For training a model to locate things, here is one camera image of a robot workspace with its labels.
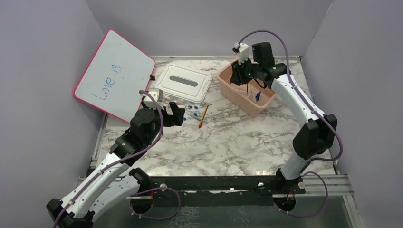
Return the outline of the white plastic lid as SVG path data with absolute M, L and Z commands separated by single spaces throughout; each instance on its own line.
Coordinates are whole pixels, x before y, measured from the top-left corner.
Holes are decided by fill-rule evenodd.
M 212 75 L 202 71 L 168 64 L 157 78 L 155 88 L 165 94 L 181 98 L 193 103 L 205 99 L 212 82 Z

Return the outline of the clear plastic triangle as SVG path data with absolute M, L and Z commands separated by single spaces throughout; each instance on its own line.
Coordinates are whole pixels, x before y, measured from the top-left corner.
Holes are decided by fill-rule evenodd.
M 249 100 L 251 100 L 251 101 L 254 102 L 254 103 L 257 103 L 256 98 L 255 98 L 256 93 L 254 93 L 254 92 L 249 92 L 249 91 L 244 91 L 244 90 L 240 90 L 240 89 L 238 89 L 238 92 L 239 92 L 241 95 L 243 95 L 246 99 L 249 99 Z

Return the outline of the blue hexagonal clamp piece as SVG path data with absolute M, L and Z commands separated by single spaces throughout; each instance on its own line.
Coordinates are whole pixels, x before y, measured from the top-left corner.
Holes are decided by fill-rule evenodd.
M 260 100 L 261 92 L 256 93 L 256 101 L 258 102 Z

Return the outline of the pink plastic bin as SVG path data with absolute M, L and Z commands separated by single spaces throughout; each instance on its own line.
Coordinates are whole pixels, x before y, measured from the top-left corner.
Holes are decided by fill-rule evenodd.
M 220 93 L 241 110 L 243 110 L 246 114 L 252 118 L 255 118 L 273 103 L 274 99 L 277 97 L 277 94 L 271 89 L 261 88 L 257 82 L 252 80 L 249 82 L 249 92 L 261 92 L 260 100 L 257 103 L 254 103 L 241 95 L 238 92 L 238 89 L 246 91 L 246 85 L 237 86 L 235 84 L 230 84 L 230 78 L 232 76 L 232 64 L 236 60 L 238 59 L 233 59 L 222 70 L 220 70 L 216 76 L 219 81 Z

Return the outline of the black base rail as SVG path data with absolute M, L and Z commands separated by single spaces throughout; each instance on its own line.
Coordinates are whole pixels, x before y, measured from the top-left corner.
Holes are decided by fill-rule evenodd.
M 155 207 L 288 206 L 301 197 L 351 196 L 345 175 L 310 174 L 282 187 L 275 176 L 178 176 L 127 175 L 109 184 L 93 182 L 74 201 L 84 211 L 100 211 L 129 198 Z

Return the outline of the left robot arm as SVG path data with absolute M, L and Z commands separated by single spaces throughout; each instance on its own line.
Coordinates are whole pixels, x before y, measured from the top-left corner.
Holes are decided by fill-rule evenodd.
M 140 168 L 115 182 L 160 140 L 164 127 L 182 126 L 184 108 L 170 102 L 166 108 L 143 105 L 130 121 L 130 127 L 110 147 L 101 164 L 71 193 L 52 199 L 46 208 L 57 228 L 91 228 L 104 213 L 123 198 L 150 191 L 150 177 Z

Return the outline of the black wire tripod stand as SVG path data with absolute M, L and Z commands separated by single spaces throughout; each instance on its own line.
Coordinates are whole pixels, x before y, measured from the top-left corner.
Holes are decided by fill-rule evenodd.
M 247 72 L 246 69 L 244 69 L 244 66 L 240 66 L 238 63 L 235 63 L 232 65 L 232 68 L 238 68 L 242 72 L 242 80 L 243 80 L 243 85 L 246 85 L 246 91 L 249 91 L 249 82 L 251 80 L 249 73 Z

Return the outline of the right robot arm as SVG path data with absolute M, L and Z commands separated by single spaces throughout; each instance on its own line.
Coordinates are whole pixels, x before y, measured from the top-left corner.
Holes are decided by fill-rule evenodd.
M 232 63 L 230 83 L 240 86 L 251 80 L 262 82 L 263 88 L 273 90 L 282 99 L 300 126 L 292 141 L 294 151 L 277 170 L 274 180 L 275 189 L 286 193 L 297 184 L 300 173 L 311 161 L 333 145 L 337 118 L 313 104 L 292 76 L 288 62 L 275 63 L 270 43 L 254 44 L 253 59 L 249 58 L 249 48 L 245 43 L 234 45 L 232 50 L 238 59 Z

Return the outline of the red yellow green spatula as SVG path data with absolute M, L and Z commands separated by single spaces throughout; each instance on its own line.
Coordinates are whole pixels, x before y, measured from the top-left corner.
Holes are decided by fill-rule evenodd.
M 199 125 L 198 125 L 198 128 L 199 128 L 199 129 L 202 128 L 202 126 L 203 126 L 204 119 L 205 119 L 205 116 L 206 116 L 206 113 L 207 113 L 208 108 L 209 108 L 209 105 L 206 106 L 206 108 L 205 108 L 205 110 L 204 110 L 204 112 L 203 112 L 201 121 L 200 121 L 200 123 L 199 123 Z

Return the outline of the pink-framed whiteboard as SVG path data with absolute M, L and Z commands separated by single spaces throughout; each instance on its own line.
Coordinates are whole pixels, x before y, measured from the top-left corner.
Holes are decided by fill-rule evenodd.
M 73 91 L 74 98 L 122 121 L 130 122 L 141 106 L 156 62 L 109 30 Z

